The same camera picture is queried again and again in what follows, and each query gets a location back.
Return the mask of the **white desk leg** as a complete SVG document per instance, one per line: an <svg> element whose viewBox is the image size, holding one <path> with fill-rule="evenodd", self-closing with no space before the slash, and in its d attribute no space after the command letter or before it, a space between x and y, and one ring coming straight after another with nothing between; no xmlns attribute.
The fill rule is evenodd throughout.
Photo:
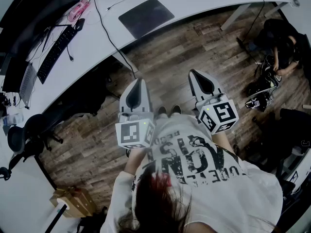
<svg viewBox="0 0 311 233"><path fill-rule="evenodd" d="M225 31L251 4L241 4L233 14L226 20L226 22L220 27L222 31Z"/></svg>

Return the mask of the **black keyboard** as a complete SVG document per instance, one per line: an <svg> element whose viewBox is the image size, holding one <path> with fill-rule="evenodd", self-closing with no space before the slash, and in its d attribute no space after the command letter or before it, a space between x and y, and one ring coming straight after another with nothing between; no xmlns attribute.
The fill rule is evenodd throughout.
<svg viewBox="0 0 311 233"><path fill-rule="evenodd" d="M72 26L67 26L59 35L37 72L37 77L42 84L44 84L54 64L76 34L77 31Z"/></svg>

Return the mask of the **pink wet wipes packet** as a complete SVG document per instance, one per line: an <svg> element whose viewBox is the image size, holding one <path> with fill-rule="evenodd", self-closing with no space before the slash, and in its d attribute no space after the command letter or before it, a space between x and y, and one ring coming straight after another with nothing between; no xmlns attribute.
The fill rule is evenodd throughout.
<svg viewBox="0 0 311 233"><path fill-rule="evenodd" d="M83 13L83 11L89 7L88 0L80 0L69 12L68 20L74 22Z"/></svg>

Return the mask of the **clear plastic bag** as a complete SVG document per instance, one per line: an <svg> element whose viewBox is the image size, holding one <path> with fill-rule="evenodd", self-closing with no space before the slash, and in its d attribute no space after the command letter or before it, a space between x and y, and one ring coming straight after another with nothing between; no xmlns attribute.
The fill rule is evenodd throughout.
<svg viewBox="0 0 311 233"><path fill-rule="evenodd" d="M3 117L3 125L4 126L11 126L17 125L24 121L24 116L21 113L6 115Z"/></svg>

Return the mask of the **person's left forearm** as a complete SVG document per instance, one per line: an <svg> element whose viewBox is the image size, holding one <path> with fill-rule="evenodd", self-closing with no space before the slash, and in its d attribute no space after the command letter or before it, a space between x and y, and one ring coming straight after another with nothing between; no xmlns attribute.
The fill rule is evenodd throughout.
<svg viewBox="0 0 311 233"><path fill-rule="evenodd" d="M124 172L135 175L138 167L146 155L147 149L133 149L130 151Z"/></svg>

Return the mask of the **black mouse pad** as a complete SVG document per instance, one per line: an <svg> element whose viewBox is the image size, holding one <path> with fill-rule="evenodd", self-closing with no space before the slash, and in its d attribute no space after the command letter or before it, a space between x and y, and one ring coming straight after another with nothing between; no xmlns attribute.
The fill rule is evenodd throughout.
<svg viewBox="0 0 311 233"><path fill-rule="evenodd" d="M148 34L174 15L158 0L147 0L119 16L119 21L135 39Z"/></svg>

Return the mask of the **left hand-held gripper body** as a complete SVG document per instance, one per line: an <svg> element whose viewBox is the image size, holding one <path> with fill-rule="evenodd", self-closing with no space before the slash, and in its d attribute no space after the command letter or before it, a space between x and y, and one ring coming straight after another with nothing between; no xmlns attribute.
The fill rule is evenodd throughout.
<svg viewBox="0 0 311 233"><path fill-rule="evenodd" d="M120 147L128 150L149 148L155 132L153 113L119 113L115 124Z"/></svg>

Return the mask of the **spare hand-held gripper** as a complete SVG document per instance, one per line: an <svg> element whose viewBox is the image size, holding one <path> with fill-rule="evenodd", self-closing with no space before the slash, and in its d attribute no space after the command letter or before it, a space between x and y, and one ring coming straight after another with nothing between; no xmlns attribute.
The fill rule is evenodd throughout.
<svg viewBox="0 0 311 233"><path fill-rule="evenodd" d="M250 99L245 103L245 106L249 109L258 109L264 112L268 105L271 104L273 96L269 92L263 92Z"/></svg>

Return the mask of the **black backpack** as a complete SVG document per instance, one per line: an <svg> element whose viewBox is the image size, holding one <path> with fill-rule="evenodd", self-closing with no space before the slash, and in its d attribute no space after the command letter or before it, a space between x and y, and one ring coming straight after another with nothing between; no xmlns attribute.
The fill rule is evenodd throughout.
<svg viewBox="0 0 311 233"><path fill-rule="evenodd" d="M108 208L103 207L100 213L81 218L76 233L100 233L100 229L105 222Z"/></svg>

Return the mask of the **grey laptop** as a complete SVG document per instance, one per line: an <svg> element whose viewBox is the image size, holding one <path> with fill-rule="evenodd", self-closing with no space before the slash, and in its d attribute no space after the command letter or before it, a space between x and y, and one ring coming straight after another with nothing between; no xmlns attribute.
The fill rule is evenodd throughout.
<svg viewBox="0 0 311 233"><path fill-rule="evenodd" d="M36 71L30 62L11 57L5 73L3 91L18 93L26 107L37 78Z"/></svg>

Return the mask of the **black tube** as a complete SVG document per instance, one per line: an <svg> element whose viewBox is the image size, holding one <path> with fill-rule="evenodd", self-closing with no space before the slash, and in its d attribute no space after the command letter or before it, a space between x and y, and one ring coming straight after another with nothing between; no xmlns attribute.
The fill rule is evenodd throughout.
<svg viewBox="0 0 311 233"><path fill-rule="evenodd" d="M40 233L51 233L58 220L61 218L63 213L67 210L68 206L65 203L58 203L58 205L54 208L52 213L48 216L44 225L41 228Z"/></svg>

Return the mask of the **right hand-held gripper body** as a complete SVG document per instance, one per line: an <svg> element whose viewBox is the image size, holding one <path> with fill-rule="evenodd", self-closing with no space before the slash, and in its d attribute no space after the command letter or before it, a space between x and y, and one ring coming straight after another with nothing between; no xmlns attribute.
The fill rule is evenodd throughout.
<svg viewBox="0 0 311 233"><path fill-rule="evenodd" d="M211 135L231 129L239 120L233 100L225 93L220 93L196 106L200 112L198 119Z"/></svg>

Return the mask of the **person's right forearm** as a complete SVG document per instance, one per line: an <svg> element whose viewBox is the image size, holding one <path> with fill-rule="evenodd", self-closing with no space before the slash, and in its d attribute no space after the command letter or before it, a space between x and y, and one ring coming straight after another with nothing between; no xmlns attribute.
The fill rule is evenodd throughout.
<svg viewBox="0 0 311 233"><path fill-rule="evenodd" d="M218 134L214 134L212 135L212 141L214 142L214 144L228 150L229 152L235 154L232 146L229 143L229 140L225 134L225 132L220 132Z"/></svg>

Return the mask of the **curved black monitor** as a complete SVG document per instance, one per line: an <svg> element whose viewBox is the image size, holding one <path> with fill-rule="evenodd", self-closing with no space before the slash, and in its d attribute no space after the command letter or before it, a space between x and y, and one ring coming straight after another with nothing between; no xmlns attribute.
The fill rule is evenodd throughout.
<svg viewBox="0 0 311 233"><path fill-rule="evenodd" d="M79 0L14 0L0 20L0 52L27 57L44 31Z"/></svg>

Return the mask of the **white printed t-shirt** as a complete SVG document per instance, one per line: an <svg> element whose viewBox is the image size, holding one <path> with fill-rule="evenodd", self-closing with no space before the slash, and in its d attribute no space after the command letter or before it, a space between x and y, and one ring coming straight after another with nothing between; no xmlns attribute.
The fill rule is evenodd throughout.
<svg viewBox="0 0 311 233"><path fill-rule="evenodd" d="M282 195L275 175L214 144L195 117L161 116L135 175L115 179L100 233L271 233Z"/></svg>

